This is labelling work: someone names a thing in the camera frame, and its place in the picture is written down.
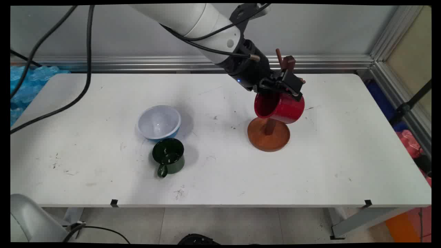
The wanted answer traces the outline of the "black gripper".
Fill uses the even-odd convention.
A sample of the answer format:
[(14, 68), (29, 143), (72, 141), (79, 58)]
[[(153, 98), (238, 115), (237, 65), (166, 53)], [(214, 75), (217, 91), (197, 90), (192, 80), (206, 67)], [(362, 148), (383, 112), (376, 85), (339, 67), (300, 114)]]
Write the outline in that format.
[(253, 87), (258, 84), (259, 94), (283, 93), (290, 95), (295, 101), (302, 99), (303, 80), (290, 70), (280, 72), (280, 83), (269, 79), (274, 74), (274, 71), (270, 68), (269, 60), (251, 40), (241, 38), (238, 47), (234, 51), (239, 54), (251, 54), (260, 57), (260, 61), (254, 61), (229, 56), (219, 63), (219, 67), (224, 69), (230, 77), (234, 78), (247, 91), (252, 91)]

